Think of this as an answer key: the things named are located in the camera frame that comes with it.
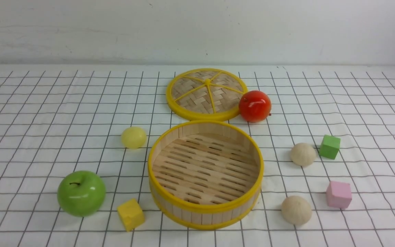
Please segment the yellow rim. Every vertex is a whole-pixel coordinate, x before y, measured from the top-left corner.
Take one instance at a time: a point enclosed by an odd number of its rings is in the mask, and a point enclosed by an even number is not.
[[[251,210],[254,208],[255,204],[257,203],[257,200],[260,197],[260,194],[257,194],[257,198],[254,199],[254,202],[252,203],[252,206],[248,208],[248,210],[246,210],[243,214],[237,216],[236,218],[220,223],[220,224],[213,224],[213,225],[199,225],[199,224],[194,224],[191,222],[187,222],[184,221],[182,219],[179,219],[178,217],[174,216],[173,214],[171,214],[170,212],[168,212],[165,208],[163,208],[161,206],[161,204],[156,200],[156,198],[153,196],[152,194],[152,198],[153,201],[155,202],[156,206],[161,210],[161,212],[163,212],[163,214],[165,214],[167,217],[169,217],[171,220],[173,220],[174,222],[183,225],[185,227],[189,227],[189,228],[193,228],[193,229],[197,229],[197,230],[204,230],[204,231],[209,231],[209,230],[216,230],[216,229],[220,229],[220,228],[224,228],[227,227],[229,225],[235,224],[236,222],[238,222],[239,220],[243,219],[247,214],[249,214],[249,212],[251,212]]]
[[[192,77],[185,76],[187,74],[190,74],[190,73],[193,73],[193,72],[202,71],[202,70],[212,70],[212,71],[218,72],[215,76],[213,76],[213,78],[210,79],[210,81],[212,81],[215,77],[217,77],[221,73],[224,73],[224,74],[227,74],[227,75],[231,76],[232,78],[234,78],[240,84],[240,86],[242,87],[243,92],[240,92],[240,91],[238,91],[236,89],[231,89],[230,87],[223,86],[223,85],[221,86],[221,85],[216,85],[216,84],[210,83],[211,86],[223,87],[225,89],[229,89],[229,90],[235,91],[237,93],[241,93],[241,94],[244,94],[244,93],[248,92],[248,88],[246,87],[245,83],[243,83],[243,81],[239,77],[237,77],[236,75],[234,75],[234,74],[232,74],[230,72],[227,72],[227,71],[224,71],[224,70],[221,70],[221,69],[212,69],[212,68],[193,69],[193,70],[184,72],[184,73],[182,73],[180,75],[177,75],[169,83],[169,85],[167,86],[167,90],[166,90],[167,105],[170,107],[170,109],[174,113],[176,113],[178,116],[180,116],[180,117],[182,117],[184,119],[187,119],[187,120],[207,119],[207,120],[227,121],[229,119],[232,119],[232,118],[236,117],[240,113],[238,106],[232,108],[229,111],[224,111],[222,113],[200,114],[200,113],[196,113],[194,111],[189,111],[187,109],[184,109],[184,108],[182,108],[181,106],[179,106],[176,103],[176,101],[179,100],[180,98],[190,94],[191,92],[193,92],[193,91],[195,91],[197,89],[201,89],[202,87],[206,86],[205,84],[202,84],[202,86],[199,86],[199,87],[197,87],[197,88],[195,88],[193,90],[188,91],[187,93],[185,93],[181,97],[178,97],[177,99],[173,99],[173,96],[171,95],[171,89],[173,88],[173,86],[176,83],[176,81],[178,79],[180,79],[180,78],[190,78],[190,79],[193,79],[193,80],[202,81],[202,80],[199,80],[197,78],[192,78]],[[210,92],[210,86],[207,85],[206,87],[207,87],[208,92]],[[212,103],[213,111],[215,111],[215,106],[214,106],[214,103],[213,103],[212,96],[211,96],[211,94],[208,94],[208,95],[210,95],[210,100],[211,100],[211,103]]]
[[[227,203],[222,203],[222,204],[217,204],[217,205],[201,205],[201,204],[186,202],[186,201],[179,199],[179,198],[175,197],[174,195],[170,194],[166,189],[163,188],[163,186],[160,185],[158,180],[155,178],[155,175],[153,174],[153,171],[152,171],[152,165],[153,165],[152,164],[152,156],[153,156],[153,150],[154,150],[153,148],[149,153],[148,164],[147,164],[148,173],[149,173],[149,180],[152,182],[153,188],[158,192],[159,195],[161,195],[169,203],[171,203],[179,208],[187,209],[187,210],[189,210],[191,212],[195,212],[195,213],[204,213],[204,214],[218,213],[221,211],[231,210],[231,209],[236,208],[239,205],[243,204],[244,202],[248,201],[249,199],[251,199],[251,197],[254,196],[254,194],[257,192],[257,190],[260,189],[261,184],[262,184],[263,172],[264,172],[264,162],[263,162],[263,158],[262,158],[262,153],[260,152],[260,149],[257,146],[257,144],[254,142],[254,140],[247,133],[245,133],[243,130],[241,130],[233,125],[230,125],[229,123],[226,123],[226,122],[220,122],[217,120],[195,120],[195,121],[181,123],[180,125],[176,125],[173,128],[169,129],[168,131],[163,133],[156,140],[156,142],[153,144],[153,147],[156,147],[159,144],[159,142],[166,135],[171,133],[172,131],[174,131],[180,127],[183,127],[185,125],[196,125],[201,122],[213,123],[213,124],[215,123],[218,125],[225,125],[227,127],[233,128],[236,131],[238,131],[239,133],[241,133],[243,136],[245,136],[254,145],[255,149],[258,152],[259,159],[260,159],[260,170],[259,170],[259,175],[257,177],[257,181],[254,183],[254,185],[251,187],[251,189],[249,189],[248,192],[246,192],[241,197],[239,197],[235,200],[232,200],[231,202],[227,202]]]

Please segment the woven bamboo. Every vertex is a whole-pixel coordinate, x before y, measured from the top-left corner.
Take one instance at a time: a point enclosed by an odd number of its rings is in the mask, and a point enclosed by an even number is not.
[[[148,167],[155,203],[191,228],[234,224],[261,191],[260,149],[245,132],[224,122],[198,120],[171,128],[152,147]]]
[[[166,97],[172,111],[185,119],[226,121],[239,114],[238,104],[245,92],[245,84],[229,72],[195,69],[175,77]]]

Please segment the bamboo steamer lid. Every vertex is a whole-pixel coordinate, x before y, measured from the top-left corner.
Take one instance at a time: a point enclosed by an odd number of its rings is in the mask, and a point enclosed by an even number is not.
[[[239,101],[248,91],[243,81],[220,69],[194,69],[176,76],[167,86],[167,104],[187,120],[227,121],[239,114]]]

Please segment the red tomato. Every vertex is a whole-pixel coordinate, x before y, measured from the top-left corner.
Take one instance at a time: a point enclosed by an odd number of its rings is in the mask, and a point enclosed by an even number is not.
[[[240,115],[248,122],[260,122],[270,115],[271,106],[271,100],[265,93],[249,91],[240,99]]]

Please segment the green apple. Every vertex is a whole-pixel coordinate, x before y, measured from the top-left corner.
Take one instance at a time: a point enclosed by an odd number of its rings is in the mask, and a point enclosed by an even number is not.
[[[58,188],[58,203],[62,210],[78,217],[97,212],[105,196],[106,186],[102,178],[88,170],[70,173]]]

